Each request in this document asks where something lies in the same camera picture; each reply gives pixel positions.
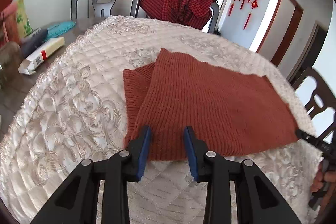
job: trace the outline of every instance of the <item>glass jar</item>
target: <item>glass jar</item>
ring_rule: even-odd
[[[21,61],[21,49],[17,43],[8,42],[0,48],[0,89],[18,75]]]

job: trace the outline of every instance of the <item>metal bolt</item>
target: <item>metal bolt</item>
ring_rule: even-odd
[[[91,164],[91,160],[90,159],[84,159],[84,160],[82,160],[82,165],[83,166],[88,166],[90,164]]]
[[[246,166],[252,166],[254,163],[253,163],[253,161],[247,159],[247,160],[244,160],[244,164],[245,164]]]
[[[122,150],[122,151],[120,151],[119,155],[121,157],[127,157],[129,155],[129,152],[127,150]]]
[[[214,158],[216,156],[216,153],[214,151],[208,151],[206,152],[206,155],[209,157],[209,158]]]

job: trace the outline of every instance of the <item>blue gripper pad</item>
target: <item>blue gripper pad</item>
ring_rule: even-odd
[[[150,142],[151,142],[151,129],[150,127],[148,127],[146,134],[145,134],[143,144],[142,144],[142,148],[140,151],[139,159],[138,159],[137,177],[139,181],[141,180],[143,174],[145,173],[145,167],[146,167],[146,161],[148,157]]]
[[[184,148],[188,157],[190,173],[193,176],[194,180],[197,181],[198,180],[197,158],[187,127],[184,129],[183,139],[184,139]]]

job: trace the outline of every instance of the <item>red pepper string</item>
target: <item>red pepper string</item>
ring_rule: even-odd
[[[245,23],[245,25],[244,25],[243,30],[245,30],[245,28],[246,28],[246,26],[247,26],[247,23],[249,23],[250,17],[251,17],[251,12],[249,13],[249,16],[248,16],[248,18],[247,18],[247,21],[246,21],[246,23]]]

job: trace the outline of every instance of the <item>finger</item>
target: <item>finger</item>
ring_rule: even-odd
[[[315,187],[314,185],[312,185],[311,187],[310,187],[310,191],[312,192],[312,193],[314,193],[314,192],[317,192],[319,189],[317,188],[317,187]]]
[[[318,181],[322,181],[322,180],[323,180],[323,173],[322,173],[321,170],[318,170],[318,171],[317,171],[315,178],[316,178]]]
[[[336,171],[326,172],[324,174],[324,180],[328,182],[336,182]]]
[[[317,189],[321,189],[323,187],[323,182],[321,182],[321,181],[317,180],[316,178],[314,178],[312,186],[314,186]]]

